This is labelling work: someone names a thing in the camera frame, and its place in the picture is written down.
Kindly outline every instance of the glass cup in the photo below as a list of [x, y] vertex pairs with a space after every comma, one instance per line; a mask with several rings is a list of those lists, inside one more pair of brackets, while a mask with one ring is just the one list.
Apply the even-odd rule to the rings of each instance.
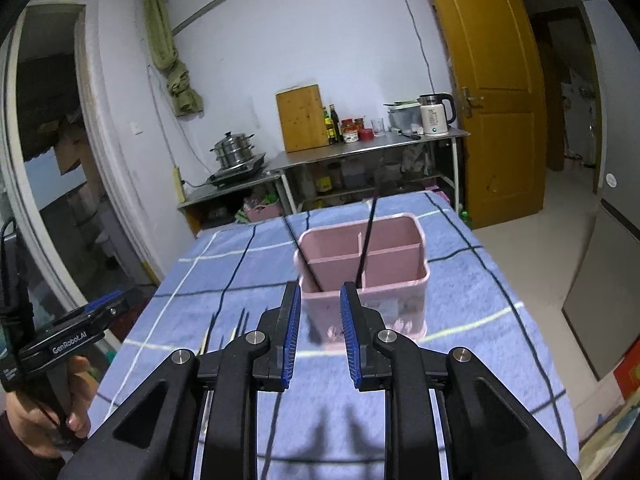
[[373, 129], [373, 134], [376, 137], [381, 137], [385, 134], [385, 120], [380, 119], [372, 119], [371, 120], [371, 128]]

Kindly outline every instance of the cloth hanging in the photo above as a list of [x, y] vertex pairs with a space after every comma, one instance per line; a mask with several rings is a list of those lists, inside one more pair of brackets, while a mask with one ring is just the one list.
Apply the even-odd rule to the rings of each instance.
[[167, 77], [167, 89], [174, 102], [175, 115], [179, 117], [201, 112], [202, 97], [191, 88], [189, 71], [178, 59], [164, 0], [145, 0], [145, 23], [151, 59]]

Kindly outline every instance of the cutting board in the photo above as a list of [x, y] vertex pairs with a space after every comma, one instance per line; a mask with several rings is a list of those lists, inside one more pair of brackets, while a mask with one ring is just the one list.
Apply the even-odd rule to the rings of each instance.
[[276, 94], [276, 102], [284, 149], [288, 153], [329, 144], [318, 85]]

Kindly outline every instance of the label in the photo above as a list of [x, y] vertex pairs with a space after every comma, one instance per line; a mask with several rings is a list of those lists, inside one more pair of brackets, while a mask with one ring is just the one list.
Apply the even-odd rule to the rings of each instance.
[[429, 126], [438, 126], [438, 112], [434, 108], [428, 108], [427, 122]]
[[320, 193], [324, 193], [332, 190], [331, 178], [328, 176], [321, 176], [316, 178], [316, 189]]
[[334, 122], [331, 120], [330, 117], [325, 117], [324, 118], [324, 124], [326, 126], [326, 136], [327, 136], [327, 138], [329, 140], [337, 139], [337, 137], [335, 136]]
[[86, 338], [87, 338], [86, 332], [81, 332], [81, 333], [77, 334], [76, 336], [74, 336], [74, 337], [72, 337], [70, 339], [67, 339], [61, 345], [53, 346], [51, 348], [51, 351], [53, 352], [54, 355], [57, 355], [60, 352], [63, 352], [65, 350], [68, 350], [69, 348], [73, 348], [73, 347], [79, 345], [80, 342], [84, 341]]
[[344, 137], [344, 142], [356, 142], [358, 140], [358, 133], [357, 132], [345, 133], [343, 137]]

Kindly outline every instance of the pink plastic container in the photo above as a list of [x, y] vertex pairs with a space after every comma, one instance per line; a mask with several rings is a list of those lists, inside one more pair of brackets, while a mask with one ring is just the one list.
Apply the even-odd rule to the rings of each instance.
[[261, 222], [263, 220], [282, 216], [282, 206], [280, 205], [280, 202], [276, 202], [275, 204], [258, 205], [251, 209], [245, 209], [244, 214], [249, 219], [249, 222]]
[[[303, 307], [324, 344], [344, 342], [340, 288], [356, 278], [366, 229], [367, 221], [316, 227], [298, 241], [322, 287], [322, 292], [315, 288], [296, 251]], [[424, 248], [424, 232], [414, 215], [375, 219], [358, 290], [362, 304], [379, 311], [386, 327], [415, 339], [426, 332], [424, 298], [430, 272]]]

